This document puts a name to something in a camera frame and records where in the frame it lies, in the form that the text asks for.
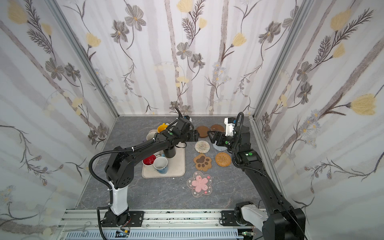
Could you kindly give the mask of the dark brown glossy coaster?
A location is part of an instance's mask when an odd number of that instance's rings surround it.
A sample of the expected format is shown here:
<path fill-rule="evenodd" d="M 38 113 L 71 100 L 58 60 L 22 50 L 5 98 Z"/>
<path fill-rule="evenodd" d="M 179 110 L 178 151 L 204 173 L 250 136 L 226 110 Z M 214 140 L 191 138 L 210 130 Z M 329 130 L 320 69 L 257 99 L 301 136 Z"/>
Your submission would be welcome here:
<path fill-rule="evenodd" d="M 210 127 L 210 130 L 211 131 L 218 131 L 218 132 L 222 132 L 222 133 L 224 133 L 226 131 L 226 129 L 222 125 L 219 125 L 219 124 L 212 125 Z"/>

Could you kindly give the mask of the brown cork round coaster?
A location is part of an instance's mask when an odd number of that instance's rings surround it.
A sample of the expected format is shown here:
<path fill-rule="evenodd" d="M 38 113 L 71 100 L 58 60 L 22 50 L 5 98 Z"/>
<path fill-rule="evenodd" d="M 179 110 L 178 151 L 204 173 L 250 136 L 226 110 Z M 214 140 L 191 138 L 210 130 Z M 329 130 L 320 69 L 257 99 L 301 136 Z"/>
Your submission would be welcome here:
<path fill-rule="evenodd" d="M 196 130 L 198 131 L 200 138 L 206 138 L 208 137 L 208 131 L 210 129 L 206 126 L 199 126 L 196 128 Z"/>

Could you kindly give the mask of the blue grey woven coaster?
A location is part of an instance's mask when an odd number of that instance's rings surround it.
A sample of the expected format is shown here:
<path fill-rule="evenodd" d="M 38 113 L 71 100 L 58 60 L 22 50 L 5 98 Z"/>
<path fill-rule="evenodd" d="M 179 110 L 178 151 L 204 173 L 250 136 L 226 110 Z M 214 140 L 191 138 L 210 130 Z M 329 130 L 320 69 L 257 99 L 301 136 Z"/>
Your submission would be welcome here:
<path fill-rule="evenodd" d="M 225 146 L 218 146 L 216 144 L 213 144 L 213 148 L 219 152 L 223 152 L 223 151 L 226 151 L 227 150 L 227 147 Z"/>

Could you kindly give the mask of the woven multicolour round coaster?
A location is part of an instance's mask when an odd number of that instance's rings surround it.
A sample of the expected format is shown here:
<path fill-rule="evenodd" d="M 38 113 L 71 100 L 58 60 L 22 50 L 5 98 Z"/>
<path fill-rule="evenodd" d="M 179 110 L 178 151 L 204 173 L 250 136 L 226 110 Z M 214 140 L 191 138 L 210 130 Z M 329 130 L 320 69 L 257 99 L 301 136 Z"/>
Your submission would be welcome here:
<path fill-rule="evenodd" d="M 200 154 L 208 153 L 210 148 L 210 144 L 206 141 L 198 141 L 195 144 L 195 150 Z"/>

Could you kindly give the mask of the rattan wicker round coaster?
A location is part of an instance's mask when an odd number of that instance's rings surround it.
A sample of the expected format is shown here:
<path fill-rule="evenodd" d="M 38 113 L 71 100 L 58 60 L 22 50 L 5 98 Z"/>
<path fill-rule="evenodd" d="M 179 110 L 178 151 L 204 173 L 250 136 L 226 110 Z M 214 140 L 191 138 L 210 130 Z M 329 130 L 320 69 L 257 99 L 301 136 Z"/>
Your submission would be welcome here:
<path fill-rule="evenodd" d="M 221 152 L 215 156 L 215 161 L 220 167 L 228 167 L 231 163 L 231 156 L 227 153 Z"/>

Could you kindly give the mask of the black ceramic mug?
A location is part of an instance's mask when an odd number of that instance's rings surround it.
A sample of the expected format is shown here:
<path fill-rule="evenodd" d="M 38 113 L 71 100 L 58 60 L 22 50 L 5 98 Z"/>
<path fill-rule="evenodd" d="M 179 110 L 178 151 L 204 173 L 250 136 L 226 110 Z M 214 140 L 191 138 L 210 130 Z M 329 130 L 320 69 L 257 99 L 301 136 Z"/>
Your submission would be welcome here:
<path fill-rule="evenodd" d="M 163 152 L 167 159 L 171 159 L 176 155 L 176 147 L 172 146 L 168 149 L 163 150 Z"/>

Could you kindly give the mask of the brown paw coaster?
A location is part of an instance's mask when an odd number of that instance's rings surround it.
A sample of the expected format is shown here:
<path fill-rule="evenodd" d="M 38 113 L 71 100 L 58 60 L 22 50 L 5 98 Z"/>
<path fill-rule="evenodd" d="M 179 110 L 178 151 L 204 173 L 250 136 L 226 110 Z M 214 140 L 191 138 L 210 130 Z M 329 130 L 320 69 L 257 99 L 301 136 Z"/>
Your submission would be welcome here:
<path fill-rule="evenodd" d="M 193 159 L 195 167 L 198 171 L 204 171 L 212 168 L 212 159 L 207 157 L 205 154 L 199 154 Z"/>

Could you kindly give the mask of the beige serving tray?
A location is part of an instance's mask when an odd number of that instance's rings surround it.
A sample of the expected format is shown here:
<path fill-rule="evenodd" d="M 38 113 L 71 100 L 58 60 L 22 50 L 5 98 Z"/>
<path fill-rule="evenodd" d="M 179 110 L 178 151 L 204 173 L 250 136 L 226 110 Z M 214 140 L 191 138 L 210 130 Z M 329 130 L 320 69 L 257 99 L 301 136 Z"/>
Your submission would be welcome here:
<path fill-rule="evenodd" d="M 168 159 L 168 172 L 164 175 L 158 173 L 154 166 L 143 165 L 142 177 L 145 179 L 154 178 L 169 178 L 169 177 L 181 177 L 186 172 L 186 158 L 185 158 L 186 144 L 180 143 L 176 146 L 176 155 Z M 163 151 L 160 151 L 159 156 L 165 156 Z"/>

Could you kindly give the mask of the white mug blue handle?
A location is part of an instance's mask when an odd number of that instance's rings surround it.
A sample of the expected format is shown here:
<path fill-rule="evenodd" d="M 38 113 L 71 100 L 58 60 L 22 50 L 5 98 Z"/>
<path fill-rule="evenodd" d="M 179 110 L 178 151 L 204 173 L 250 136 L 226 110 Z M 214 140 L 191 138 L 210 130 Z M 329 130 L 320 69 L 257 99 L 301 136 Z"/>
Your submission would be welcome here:
<path fill-rule="evenodd" d="M 168 159 L 166 157 L 159 156 L 155 159 L 153 166 L 158 173 L 164 175 L 168 172 Z"/>

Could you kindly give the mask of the pink flower coaster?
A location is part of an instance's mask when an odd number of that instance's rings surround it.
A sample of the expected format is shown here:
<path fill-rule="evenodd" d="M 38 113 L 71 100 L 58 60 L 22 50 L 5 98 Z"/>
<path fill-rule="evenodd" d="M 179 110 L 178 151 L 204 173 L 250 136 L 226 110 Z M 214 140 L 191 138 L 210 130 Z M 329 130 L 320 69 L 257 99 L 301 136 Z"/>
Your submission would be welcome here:
<path fill-rule="evenodd" d="M 187 187 L 191 189 L 192 195 L 195 198 L 210 195 L 213 192 L 213 178 L 210 175 L 205 175 L 200 171 L 196 171 L 193 177 L 187 180 Z"/>

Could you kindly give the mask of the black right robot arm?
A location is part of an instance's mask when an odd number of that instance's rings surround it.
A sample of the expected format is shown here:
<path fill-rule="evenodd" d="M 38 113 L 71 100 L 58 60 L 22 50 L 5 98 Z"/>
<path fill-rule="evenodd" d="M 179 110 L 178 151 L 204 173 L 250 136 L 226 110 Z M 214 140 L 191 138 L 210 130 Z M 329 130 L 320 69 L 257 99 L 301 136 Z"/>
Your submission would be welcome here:
<path fill-rule="evenodd" d="M 249 177 L 265 206 L 265 211 L 261 211 L 252 202 L 237 204 L 234 210 L 236 223 L 253 225 L 261 230 L 265 240 L 307 239 L 303 210 L 295 209 L 268 175 L 261 157 L 252 149 L 249 128 L 237 126 L 229 136 L 209 131 L 208 136 L 213 144 L 227 148 L 233 165 Z"/>

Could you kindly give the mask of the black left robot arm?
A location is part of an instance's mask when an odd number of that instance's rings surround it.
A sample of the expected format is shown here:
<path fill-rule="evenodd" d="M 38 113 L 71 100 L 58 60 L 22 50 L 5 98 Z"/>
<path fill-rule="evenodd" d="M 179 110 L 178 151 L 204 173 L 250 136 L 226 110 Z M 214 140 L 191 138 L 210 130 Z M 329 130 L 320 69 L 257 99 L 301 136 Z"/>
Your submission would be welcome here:
<path fill-rule="evenodd" d="M 112 187 L 112 213 L 120 216 L 128 210 L 128 185 L 134 178 L 134 167 L 138 163 L 161 151 L 167 159 L 171 159 L 177 155 L 179 144 L 196 142 L 198 138 L 199 134 L 191 118 L 179 116 L 165 130 L 144 143 L 125 149 L 116 147 L 105 167 L 107 183 Z"/>

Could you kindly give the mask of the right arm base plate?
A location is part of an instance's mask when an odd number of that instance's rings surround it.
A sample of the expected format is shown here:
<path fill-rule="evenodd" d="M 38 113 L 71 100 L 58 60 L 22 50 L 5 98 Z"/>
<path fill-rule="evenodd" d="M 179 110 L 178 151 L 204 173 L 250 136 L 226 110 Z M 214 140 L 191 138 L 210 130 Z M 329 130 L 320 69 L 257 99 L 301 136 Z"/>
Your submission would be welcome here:
<path fill-rule="evenodd" d="M 219 222 L 224 227 L 239 226 L 235 210 L 222 210 Z"/>

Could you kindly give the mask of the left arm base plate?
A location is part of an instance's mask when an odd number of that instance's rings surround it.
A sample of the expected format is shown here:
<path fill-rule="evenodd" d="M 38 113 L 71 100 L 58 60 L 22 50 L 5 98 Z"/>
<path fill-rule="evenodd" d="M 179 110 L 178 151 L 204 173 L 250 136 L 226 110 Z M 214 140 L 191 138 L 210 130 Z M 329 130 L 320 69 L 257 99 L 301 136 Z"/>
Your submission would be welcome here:
<path fill-rule="evenodd" d="M 101 219 L 102 227 L 141 227 L 144 219 L 144 211 L 126 210 L 120 215 L 108 210 Z"/>

